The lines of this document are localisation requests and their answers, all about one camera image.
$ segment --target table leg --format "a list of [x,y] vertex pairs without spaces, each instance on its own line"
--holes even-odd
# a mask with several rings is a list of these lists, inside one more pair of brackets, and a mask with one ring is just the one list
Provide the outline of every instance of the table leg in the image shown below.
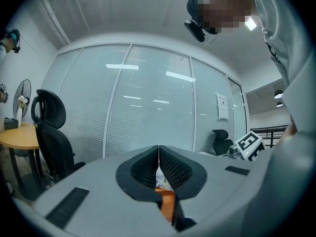
[[16,159],[15,159],[15,154],[14,154],[14,149],[13,148],[9,148],[10,151],[10,158],[11,158],[11,163],[12,163],[12,167],[13,167],[13,171],[15,174],[15,178],[18,181],[19,186],[23,186],[23,182],[20,176],[20,172],[18,169],[18,165],[16,164]]
[[38,173],[38,170],[36,169],[34,150],[32,149],[28,151],[29,151],[29,160],[30,160],[31,170],[32,170],[32,174],[33,174],[36,186],[38,187],[40,191],[43,191],[43,187],[40,182],[39,173]]
[[40,151],[38,149],[35,149],[35,160],[36,160],[36,165],[38,167],[39,176],[43,177],[43,170],[40,164]]

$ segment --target chair headrest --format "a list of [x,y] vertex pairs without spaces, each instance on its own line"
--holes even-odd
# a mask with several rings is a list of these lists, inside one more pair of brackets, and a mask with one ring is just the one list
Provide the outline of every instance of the chair headrest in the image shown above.
[[[59,129],[66,121],[66,110],[61,99],[54,93],[45,89],[38,89],[31,109],[31,116],[35,123],[43,121],[46,124]],[[35,106],[39,103],[40,117],[35,114]]]
[[228,138],[228,132],[225,130],[212,130],[215,133],[215,141],[226,140]]

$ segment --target white sign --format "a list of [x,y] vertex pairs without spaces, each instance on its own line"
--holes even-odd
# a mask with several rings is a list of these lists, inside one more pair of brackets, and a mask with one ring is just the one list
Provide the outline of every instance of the white sign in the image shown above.
[[227,107],[227,97],[221,94],[216,93],[217,95],[217,104],[218,106]]
[[228,106],[227,106],[227,97],[221,94],[216,93],[217,96],[217,106],[218,106],[218,118],[219,119],[228,119]]

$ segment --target glass partition wall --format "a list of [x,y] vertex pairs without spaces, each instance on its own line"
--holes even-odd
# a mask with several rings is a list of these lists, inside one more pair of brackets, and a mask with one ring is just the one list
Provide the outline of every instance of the glass partition wall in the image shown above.
[[[213,130],[226,130],[233,141],[246,132],[232,83],[225,73],[185,54],[106,44],[58,55],[42,88],[63,101],[67,118],[61,131],[75,162],[88,163],[150,145],[215,154]],[[225,117],[218,95],[226,99]]]

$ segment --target office chair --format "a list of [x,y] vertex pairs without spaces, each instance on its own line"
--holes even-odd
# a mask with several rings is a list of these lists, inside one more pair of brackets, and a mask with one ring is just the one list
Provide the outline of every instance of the office chair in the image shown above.
[[212,130],[215,133],[215,141],[213,142],[213,148],[217,156],[221,156],[227,153],[229,147],[234,143],[228,138],[228,132],[225,130]]
[[[40,151],[49,169],[50,179],[57,183],[85,165],[74,164],[74,154],[67,137],[58,129],[66,121],[63,102],[53,92],[38,89],[38,96],[32,102],[31,116],[36,127]],[[39,103],[39,117],[35,113]]]

